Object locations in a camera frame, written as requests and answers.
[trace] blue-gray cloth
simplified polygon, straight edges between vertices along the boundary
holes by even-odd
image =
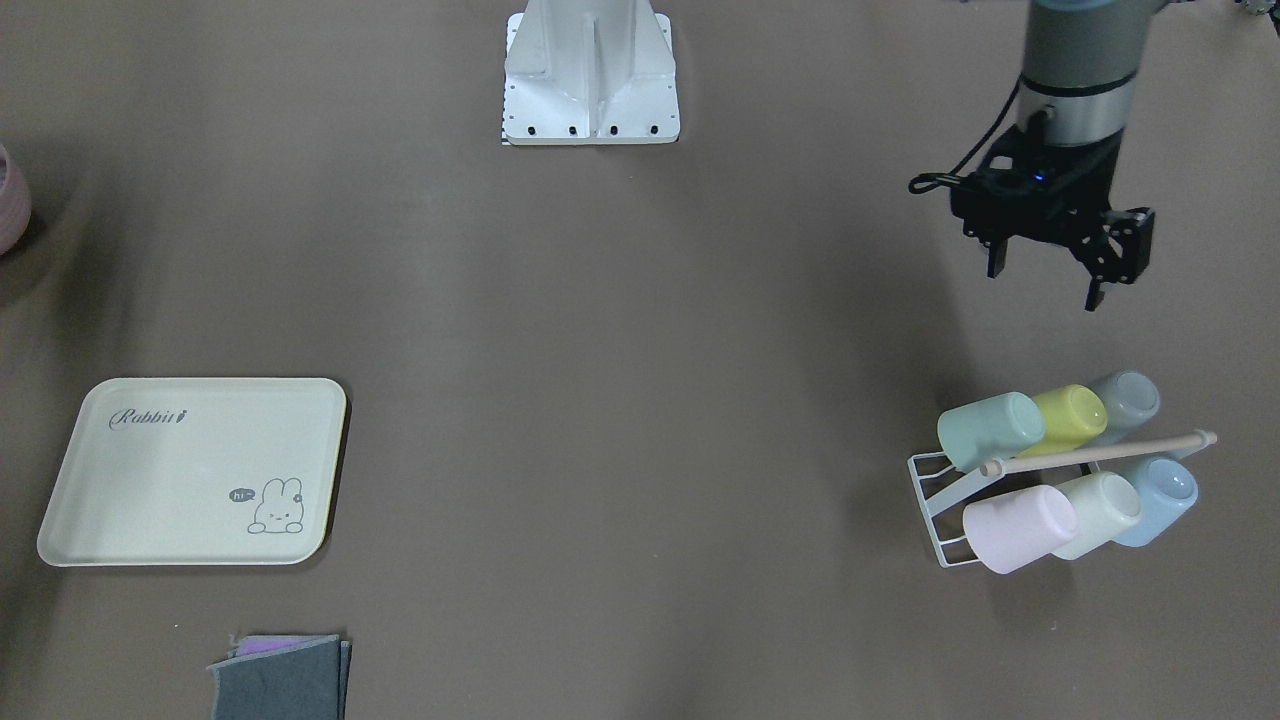
[[[316,635],[209,666],[214,720],[342,720],[351,643]]]

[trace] pink cup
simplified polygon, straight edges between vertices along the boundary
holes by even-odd
[[[0,145],[0,255],[18,242],[31,220],[31,188],[27,178]]]
[[[1051,486],[974,502],[961,521],[974,555],[1001,575],[1062,547],[1079,528],[1071,501]]]

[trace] rabbit drawing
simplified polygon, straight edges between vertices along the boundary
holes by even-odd
[[[302,480],[275,478],[262,488],[262,502],[253,510],[253,523],[248,532],[301,533],[302,532]]]

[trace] white tray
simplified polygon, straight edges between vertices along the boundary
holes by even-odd
[[[347,396],[325,378],[115,378],[84,397],[50,565],[284,565],[324,541]]]

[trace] cup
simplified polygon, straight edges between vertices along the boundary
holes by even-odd
[[[1123,441],[1160,411],[1160,391],[1156,389],[1156,383],[1135,370],[1111,373],[1093,380],[1088,388],[1107,409],[1107,429],[1089,441],[1091,447]]]
[[[1199,500],[1196,478],[1170,457],[1143,457],[1120,469],[1142,498],[1142,521],[1116,536],[1115,542],[1142,547],[1169,529]]]
[[[978,560],[1001,575],[1062,547],[1079,528],[1071,501],[1051,486],[974,502],[964,509],[961,523]]]
[[[1019,457],[1075,450],[1107,428],[1107,409],[1092,389],[1070,384],[1037,395],[1032,400],[1044,415],[1044,439]]]
[[[1057,489],[1071,501],[1080,523],[1075,538],[1053,551],[1062,560],[1075,560],[1142,520],[1138,491],[1115,473],[1103,470],[1075,478]]]
[[[31,220],[31,188],[27,178],[0,145],[0,255],[18,242]]]
[[[1044,438],[1044,416],[1020,392],[952,407],[938,418],[938,442],[947,460],[968,473],[987,460],[1007,460]]]

